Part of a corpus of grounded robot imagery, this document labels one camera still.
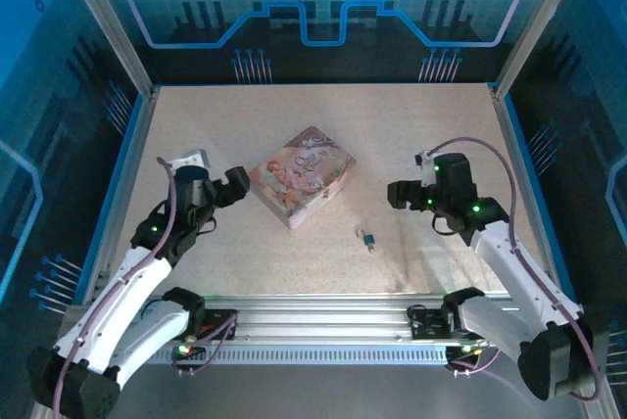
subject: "beige tabletop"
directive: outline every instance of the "beige tabletop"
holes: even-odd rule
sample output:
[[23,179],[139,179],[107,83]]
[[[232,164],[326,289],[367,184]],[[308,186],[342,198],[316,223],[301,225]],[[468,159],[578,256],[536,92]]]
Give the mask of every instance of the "beige tabletop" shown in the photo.
[[[172,160],[203,148],[217,179],[237,165],[252,169],[309,125],[356,158],[355,180],[296,231],[253,193],[219,209],[217,231],[198,240],[158,293],[174,286],[204,296],[503,289],[461,238],[435,234],[431,215],[393,210],[386,199],[388,183],[418,178],[415,154],[449,138],[474,136],[506,151],[484,84],[164,87],[114,267],[136,225],[167,196],[156,156]],[[464,152],[479,195],[508,209],[506,174],[489,151],[472,144],[447,151]],[[516,220],[521,240],[537,257],[523,207]],[[364,224],[376,240],[374,255],[356,237]]]

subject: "metal pin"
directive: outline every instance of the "metal pin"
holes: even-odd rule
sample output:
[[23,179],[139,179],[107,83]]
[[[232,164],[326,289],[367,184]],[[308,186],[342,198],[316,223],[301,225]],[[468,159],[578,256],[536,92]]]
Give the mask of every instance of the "metal pin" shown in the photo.
[[111,114],[113,116],[114,119],[116,119],[120,124],[124,123],[124,120],[121,116],[120,111],[118,111],[118,109],[116,107],[114,107],[113,104],[110,104],[107,102],[107,100],[103,99],[102,100],[102,105],[104,106],[104,108],[109,111],[109,114]]
[[242,63],[244,64],[244,70],[246,70],[246,77],[248,78],[248,84],[253,84],[253,81],[251,81],[251,73],[248,70],[248,59],[242,60]]
[[429,75],[429,70],[431,70],[431,61],[433,60],[433,54],[435,54],[438,51],[438,49],[436,49],[435,47],[431,48],[431,55],[429,56],[429,61],[427,62],[427,70],[424,73],[424,80],[427,80],[427,76]]
[[253,49],[246,49],[246,53],[248,54],[251,70],[253,71],[253,82],[256,83],[257,79],[255,78],[255,62],[253,62]]
[[41,263],[42,263],[43,265],[52,265],[53,267],[57,267],[59,270],[64,271],[66,274],[69,274],[69,275],[71,275],[72,277],[76,277],[76,278],[80,277],[80,274],[76,274],[76,273],[75,273],[74,271],[72,271],[72,270],[65,269],[62,265],[57,264],[56,262],[53,262],[52,260],[50,260],[50,258],[49,258],[48,256],[44,256],[44,257],[41,259]]
[[255,66],[257,67],[257,75],[259,76],[259,81],[258,81],[259,84],[262,83],[262,70],[259,67],[259,63],[260,62],[261,62],[261,60],[255,59]]
[[129,120],[130,119],[130,114],[126,110],[125,105],[121,103],[119,98],[114,98],[110,91],[105,91],[105,96],[107,96],[107,98],[109,98],[109,102],[112,105],[116,106],[116,110],[120,112],[120,114],[124,118],[124,120]]
[[114,108],[110,104],[107,104],[107,101],[103,101],[102,105],[105,107],[105,109],[107,111],[109,111],[109,116],[118,125],[118,127],[121,130],[126,130],[126,125],[124,123],[124,120],[122,120],[122,117],[121,117],[120,113],[118,113],[118,111],[116,111],[116,108]]
[[534,143],[537,139],[542,137],[542,134],[547,133],[547,129],[548,127],[546,125],[544,124],[540,125],[540,128],[538,129],[538,131],[534,133],[533,137],[529,139],[529,142],[527,143],[527,147],[531,146],[532,143]]
[[553,141],[554,141],[554,139],[556,137],[557,137],[557,132],[551,138],[549,138],[544,143],[544,145],[542,145],[542,146],[538,145],[538,147],[536,147],[536,149],[531,152],[531,161],[536,160],[541,155],[543,150],[545,150],[549,146],[552,146],[553,145]]
[[438,71],[435,73],[435,80],[438,80],[438,75],[440,74],[440,70],[442,69],[442,65],[444,64],[444,56],[447,55],[447,52],[449,52],[449,48],[445,47],[444,49],[442,49],[442,57],[440,58],[440,62],[438,65]]
[[53,284],[53,285],[56,285],[57,287],[61,287],[62,289],[67,290],[68,292],[72,292],[72,293],[74,292],[74,289],[71,289],[71,288],[70,288],[70,287],[68,287],[67,285],[60,284],[59,282],[54,281],[54,280],[52,280],[52,279],[49,279],[48,277],[44,277],[44,276],[43,276],[43,274],[42,274],[41,272],[37,272],[37,273],[35,274],[35,280],[36,280],[37,282],[40,282],[40,281],[42,281],[42,280],[43,280],[43,281],[45,281],[45,282],[49,282],[49,283],[51,283],[51,284]]
[[48,294],[53,294],[53,295],[57,295],[63,299],[68,299],[70,302],[72,301],[72,297],[70,297],[69,295],[66,294],[62,294],[61,292],[57,292],[56,290],[54,290],[52,287],[50,287],[49,285],[46,285],[43,288],[43,293],[48,295]]
[[442,74],[440,75],[440,79],[438,81],[442,82],[444,81],[444,77],[447,75],[446,72],[449,69],[450,65],[451,65],[451,59],[449,59],[448,57],[446,59],[444,59],[444,63],[445,66],[442,69]]
[[545,164],[545,166],[544,166],[542,169],[540,169],[540,170],[538,171],[538,177],[542,176],[542,174],[544,174],[544,172],[545,172],[547,169],[549,169],[549,168],[552,166],[552,164],[555,164],[555,162],[556,162],[556,161],[557,161],[557,157],[553,156],[553,158],[551,159],[551,161],[550,161],[550,162],[548,162],[547,164]]
[[438,57],[433,59],[433,67],[431,67],[431,73],[429,74],[429,82],[433,81],[433,73],[435,72],[436,68],[438,68],[439,63],[440,59]]
[[265,64],[267,65],[267,76],[270,78],[270,84],[272,84],[272,59],[265,59]]
[[235,70],[235,77],[237,78],[237,84],[242,84],[242,81],[239,79],[239,71],[237,71],[237,59],[231,59],[231,64],[233,65],[233,69]]
[[242,51],[239,49],[235,49],[233,50],[233,53],[237,56],[237,64],[239,65],[239,72],[242,73],[242,82],[245,82],[244,67],[242,67],[242,58],[240,57],[240,54],[242,53]]
[[533,138],[532,138],[532,140],[529,140],[529,143],[527,145],[527,147],[529,149],[532,148],[532,142],[533,143],[538,142],[538,140],[540,140],[547,132],[551,131],[552,128],[555,128],[555,119],[552,118],[551,120],[549,120],[549,125],[543,125],[543,126],[545,127],[545,129],[543,130],[543,132],[540,135],[538,135],[536,133],[536,135],[538,135],[538,136],[536,137],[535,141],[533,140]]
[[61,275],[59,272],[57,272],[56,269],[50,269],[50,277],[52,277],[53,279],[61,279],[61,280],[65,280],[66,282],[68,282],[69,284],[73,284],[73,285],[77,285],[76,281],[69,279],[68,277],[64,277],[63,275]]
[[547,158],[550,158],[551,155],[553,154],[553,152],[555,152],[555,151],[556,151],[556,148],[553,145],[551,145],[549,148],[547,148],[547,150],[545,150],[545,152],[540,157],[538,157],[537,159],[533,159],[533,161],[534,161],[533,165],[535,167],[538,167],[539,165],[542,165],[542,163]]
[[67,303],[59,302],[58,300],[52,299],[50,297],[46,297],[46,296],[41,295],[41,294],[38,294],[35,289],[30,289],[30,291],[28,292],[28,296],[31,297],[32,299],[34,299],[35,297],[40,297],[41,299],[47,300],[48,302],[58,303],[58,304],[61,304],[63,306],[69,306]]
[[133,110],[133,106],[132,106],[132,104],[130,104],[130,102],[126,98],[126,95],[122,92],[121,87],[118,84],[113,83],[112,81],[109,81],[109,84],[114,88],[116,96],[118,96],[120,98],[120,100],[128,108],[128,111],[131,112]]
[[418,83],[422,81],[422,74],[424,73],[424,67],[427,65],[429,59],[426,57],[422,58],[422,67],[420,67],[420,73],[418,74]]
[[61,311],[60,309],[57,308],[53,308],[52,306],[48,306],[46,304],[46,302],[39,302],[39,305],[37,306],[39,309],[49,309],[50,311],[54,311],[55,313],[59,313],[59,314],[63,314],[65,315],[66,313],[64,311]]
[[462,57],[458,57],[458,59],[455,60],[455,68],[453,69],[453,74],[451,74],[451,79],[449,80],[450,82],[453,82],[455,80],[455,77],[458,75],[459,64],[461,62],[463,62]]
[[259,56],[262,58],[262,70],[264,71],[264,82],[267,83],[267,75],[265,74],[265,61],[264,61],[264,49],[259,49]]
[[109,114],[109,115],[107,116],[107,120],[111,123],[111,125],[112,125],[113,127],[115,127],[115,128],[116,128],[116,130],[118,131],[118,133],[119,133],[119,134],[123,137],[123,136],[124,136],[124,132],[122,132],[122,131],[121,131],[120,126],[119,126],[119,125],[117,125],[117,124],[116,124],[116,122],[113,120],[113,118],[111,117],[111,114]]
[[71,262],[69,262],[67,259],[65,259],[63,257],[63,255],[61,254],[57,254],[55,256],[55,261],[57,262],[64,262],[65,264],[67,264],[69,267],[73,267],[74,269],[76,269],[78,272],[82,272],[82,268],[78,267],[76,264],[72,264]]
[[459,52],[461,52],[461,49],[459,47],[456,47],[455,49],[453,49],[453,58],[451,59],[451,63],[449,64],[449,71],[447,71],[447,81],[449,81],[449,78],[451,77],[451,72],[453,71],[453,65],[456,63],[456,59],[458,57]]
[[619,346],[620,348],[627,348],[627,341],[625,341],[622,338],[619,338],[618,341],[616,341],[615,343],[609,343],[608,347],[610,348],[614,348],[616,346]]

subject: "enclosure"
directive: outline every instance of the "enclosure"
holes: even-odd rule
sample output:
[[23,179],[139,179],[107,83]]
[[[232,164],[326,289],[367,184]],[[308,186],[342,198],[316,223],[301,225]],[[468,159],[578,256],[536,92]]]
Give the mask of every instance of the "enclosure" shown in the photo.
[[[25,360],[94,301],[137,225],[167,197],[157,157],[203,149],[211,178],[224,179],[309,126],[355,158],[346,188],[294,231],[258,193],[218,209],[215,232],[199,237],[154,298],[179,286],[208,306],[237,306],[248,339],[234,349],[258,355],[409,347],[408,303],[466,287],[516,310],[461,238],[387,200],[388,184],[418,178],[416,154],[476,137],[513,167],[522,243],[565,294],[607,316],[601,400],[541,403],[507,359],[496,371],[523,393],[487,377],[462,386],[420,362],[287,367],[274,357],[218,365],[181,386],[155,356],[113,417],[410,417],[418,407],[458,417],[469,401],[484,417],[503,407],[512,417],[624,416],[627,0],[0,0],[0,8],[0,417],[50,413],[33,409]],[[447,151],[468,157],[479,196],[508,208],[507,176],[491,152]],[[373,254],[361,230],[373,236]],[[345,385],[321,386],[338,371]],[[365,395],[377,387],[362,372],[403,385]],[[264,378],[285,396],[265,391]],[[395,397],[408,382],[439,399],[427,407]],[[202,394],[206,386],[228,396],[229,384],[250,394],[231,403]],[[306,397],[292,384],[317,386]],[[503,397],[487,399],[495,388]],[[203,399],[183,407],[186,392]],[[329,396],[335,402],[316,413]]]

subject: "glass wall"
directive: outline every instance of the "glass wall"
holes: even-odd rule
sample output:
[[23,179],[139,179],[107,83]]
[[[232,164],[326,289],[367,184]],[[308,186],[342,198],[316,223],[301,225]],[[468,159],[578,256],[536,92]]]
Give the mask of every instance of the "glass wall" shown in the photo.
[[0,417],[19,418],[26,358],[79,295],[137,92],[82,0],[0,0],[0,48]]
[[625,78],[627,0],[562,0],[510,92],[575,293],[614,314],[608,380],[623,406]]
[[112,0],[153,82],[496,79],[538,0]]

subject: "box lid illustration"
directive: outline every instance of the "box lid illustration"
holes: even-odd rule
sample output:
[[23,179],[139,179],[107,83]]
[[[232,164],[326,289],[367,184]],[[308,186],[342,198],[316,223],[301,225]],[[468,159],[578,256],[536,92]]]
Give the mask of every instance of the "box lid illustration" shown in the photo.
[[355,165],[331,138],[308,127],[249,174],[262,200],[295,229],[348,184]]

